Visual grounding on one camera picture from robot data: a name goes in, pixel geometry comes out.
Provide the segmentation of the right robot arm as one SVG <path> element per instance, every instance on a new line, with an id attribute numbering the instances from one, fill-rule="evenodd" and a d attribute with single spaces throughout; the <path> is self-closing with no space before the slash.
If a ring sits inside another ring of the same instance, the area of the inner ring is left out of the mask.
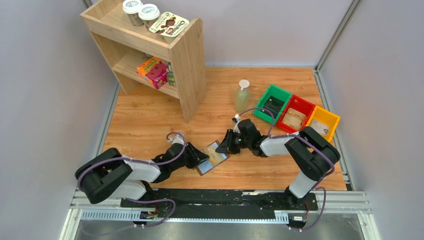
<path id="1" fill-rule="evenodd" d="M 290 155 L 300 169 L 285 190 L 287 197 L 294 200 L 303 199 L 323 178 L 332 174 L 341 158 L 339 151 L 310 126 L 286 135 L 262 135 L 250 119 L 237 120 L 215 151 L 238 154 L 241 149 L 249 149 L 261 158 Z"/>

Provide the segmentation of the brown leather card holder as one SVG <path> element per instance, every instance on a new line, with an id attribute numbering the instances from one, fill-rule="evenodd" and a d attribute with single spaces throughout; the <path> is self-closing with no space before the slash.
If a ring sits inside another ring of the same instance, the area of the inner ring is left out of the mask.
<path id="1" fill-rule="evenodd" d="M 202 152 L 208 155 L 209 158 L 200 163 L 195 168 L 200 176 L 203 176 L 206 173 L 210 172 L 212 169 L 214 169 L 229 158 L 229 156 L 225 153 L 216 152 L 216 149 L 219 145 L 220 142 L 216 140 L 202 150 Z"/>

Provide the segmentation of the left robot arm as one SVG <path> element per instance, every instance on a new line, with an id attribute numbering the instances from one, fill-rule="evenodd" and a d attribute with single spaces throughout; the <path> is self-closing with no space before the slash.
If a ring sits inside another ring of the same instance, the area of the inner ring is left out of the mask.
<path id="1" fill-rule="evenodd" d="M 75 172 L 77 187 L 91 204 L 108 198 L 139 200 L 149 183 L 161 183 L 183 167 L 193 169 L 209 159 L 190 142 L 173 143 L 165 153 L 151 160 L 137 160 L 122 155 L 117 148 L 104 151 Z"/>

